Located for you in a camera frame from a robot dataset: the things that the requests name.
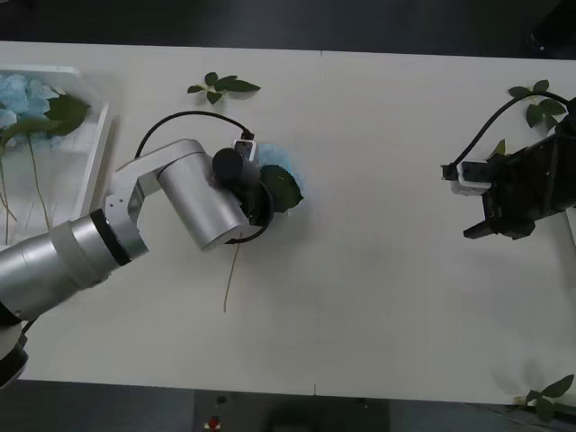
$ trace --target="table surface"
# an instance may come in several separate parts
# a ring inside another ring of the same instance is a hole
[[[4,62],[70,65],[110,100],[101,185],[160,118],[207,108],[290,152],[305,200],[242,246],[201,253],[167,198],[145,203],[150,253],[40,318],[24,378],[243,392],[508,403],[574,373],[576,250],[567,218],[519,241],[469,240],[478,198],[440,165],[509,100],[547,78],[571,97],[576,63],[252,49],[0,42]],[[211,108],[186,88],[209,71],[262,86]],[[515,106],[472,156],[541,130]],[[209,151],[234,128],[165,126]]]

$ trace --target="white tray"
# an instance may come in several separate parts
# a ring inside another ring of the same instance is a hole
[[[40,190],[52,226],[88,214],[110,128],[108,103],[73,67],[0,65],[0,74],[22,74],[90,104],[82,125],[54,148],[35,152]],[[46,232],[36,191],[30,151],[21,148],[3,157],[9,207],[18,219],[9,222],[8,245]],[[0,210],[0,250],[5,249],[5,209]]]

